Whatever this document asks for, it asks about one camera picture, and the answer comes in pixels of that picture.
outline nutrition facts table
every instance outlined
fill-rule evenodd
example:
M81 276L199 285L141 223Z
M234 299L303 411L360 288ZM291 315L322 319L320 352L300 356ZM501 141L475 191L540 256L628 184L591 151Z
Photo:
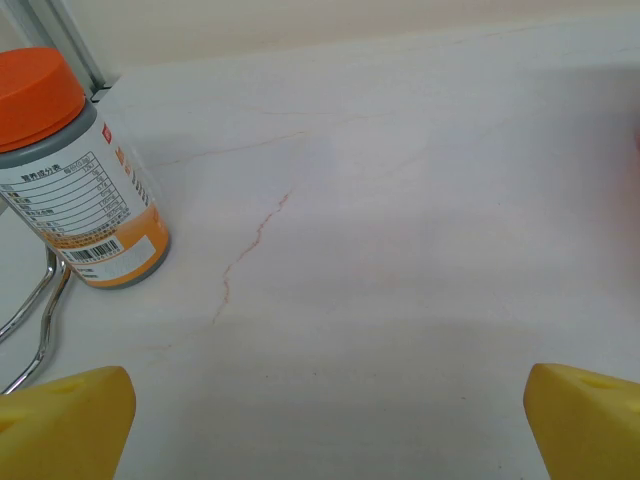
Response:
M124 198L89 152L69 165L21 174L0 192L43 233L81 235L117 225L129 214Z

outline white countertop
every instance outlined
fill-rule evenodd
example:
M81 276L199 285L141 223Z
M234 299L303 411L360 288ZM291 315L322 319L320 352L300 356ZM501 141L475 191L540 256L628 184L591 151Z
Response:
M42 381L127 369L119 480L546 478L531 366L640 380L639 22L124 75L99 108L173 247L135 287L73 282ZM12 212L0 231L6 318L44 254ZM2 345L0 381L37 330Z

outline barcode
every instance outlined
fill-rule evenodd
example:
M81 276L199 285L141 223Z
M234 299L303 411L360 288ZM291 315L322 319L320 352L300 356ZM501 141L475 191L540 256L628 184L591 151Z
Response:
M114 240L107 240L100 245L86 250L66 250L63 251L67 259L71 262L95 262L105 257L110 257L120 252L121 247Z

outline white wall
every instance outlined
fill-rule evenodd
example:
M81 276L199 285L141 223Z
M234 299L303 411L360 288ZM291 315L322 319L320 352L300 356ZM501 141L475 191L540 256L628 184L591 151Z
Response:
M135 65L638 5L637 0L64 1L111 75Z

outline plastic bottle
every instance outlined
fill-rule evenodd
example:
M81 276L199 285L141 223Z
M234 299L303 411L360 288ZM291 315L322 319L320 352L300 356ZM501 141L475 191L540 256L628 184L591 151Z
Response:
M89 285L146 278L169 232L60 53L0 53L0 195Z

